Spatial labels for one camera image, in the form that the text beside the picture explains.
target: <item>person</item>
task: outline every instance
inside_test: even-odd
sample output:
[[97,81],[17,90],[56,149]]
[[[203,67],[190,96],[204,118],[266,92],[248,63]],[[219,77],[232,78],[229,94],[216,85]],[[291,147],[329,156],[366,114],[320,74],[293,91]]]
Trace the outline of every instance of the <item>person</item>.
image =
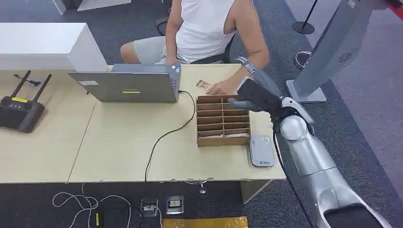
[[[173,0],[165,37],[136,40],[121,47],[122,60],[142,64],[188,64],[222,54],[235,32],[257,68],[269,63],[259,17],[251,0]],[[235,94],[250,76],[241,67],[228,79],[216,83],[208,95]]]

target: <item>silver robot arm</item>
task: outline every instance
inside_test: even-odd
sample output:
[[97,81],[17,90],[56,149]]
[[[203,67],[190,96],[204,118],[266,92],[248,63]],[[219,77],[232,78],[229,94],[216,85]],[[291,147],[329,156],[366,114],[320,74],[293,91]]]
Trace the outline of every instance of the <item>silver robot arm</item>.
[[280,132],[308,192],[318,228],[391,227],[351,189],[302,117],[286,117],[280,124]]
[[286,140],[300,178],[308,192],[308,202],[318,228],[390,228],[348,185],[329,152],[315,137],[312,117],[298,102],[281,97],[280,89],[261,69],[238,58],[253,79],[238,87],[245,101],[229,99],[237,108],[269,112],[273,131]]

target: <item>gray device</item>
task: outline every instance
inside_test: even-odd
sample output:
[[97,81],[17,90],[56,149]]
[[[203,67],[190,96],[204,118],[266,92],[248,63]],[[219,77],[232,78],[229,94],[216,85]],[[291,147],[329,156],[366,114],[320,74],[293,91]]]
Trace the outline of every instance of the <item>gray device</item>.
[[268,135],[252,135],[249,141],[250,161],[256,167],[272,167],[274,151]]
[[112,72],[69,75],[101,102],[176,103],[181,66],[116,64]]

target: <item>stanchion base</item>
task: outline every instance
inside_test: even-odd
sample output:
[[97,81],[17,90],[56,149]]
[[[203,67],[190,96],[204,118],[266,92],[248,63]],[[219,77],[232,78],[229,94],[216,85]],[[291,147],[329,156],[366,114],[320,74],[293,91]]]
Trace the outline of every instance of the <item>stanchion base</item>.
[[307,23],[305,25],[305,28],[302,28],[303,26],[304,26],[303,21],[297,21],[292,24],[292,29],[297,33],[301,34],[312,34],[315,32],[315,28],[313,27],[313,25]]
[[295,55],[295,65],[299,68],[299,69],[304,69],[305,68],[305,64],[307,63],[308,59],[311,57],[312,52],[310,51],[300,51]]
[[300,103],[322,103],[322,102],[327,101],[325,94],[323,93],[323,91],[320,87],[317,90],[315,90],[313,93],[311,93],[309,96],[305,96],[305,97],[299,96],[294,88],[293,82],[294,82],[294,80],[287,80],[286,86],[287,86],[287,90],[290,93],[292,99],[294,99],[295,101],[300,102]]

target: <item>laptop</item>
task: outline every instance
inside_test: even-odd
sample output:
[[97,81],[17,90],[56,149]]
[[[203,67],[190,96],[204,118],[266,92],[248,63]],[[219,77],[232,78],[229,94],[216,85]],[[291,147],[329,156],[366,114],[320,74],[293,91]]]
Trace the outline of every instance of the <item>laptop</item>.
[[101,102],[176,103],[181,66],[115,64],[111,72],[69,75]]

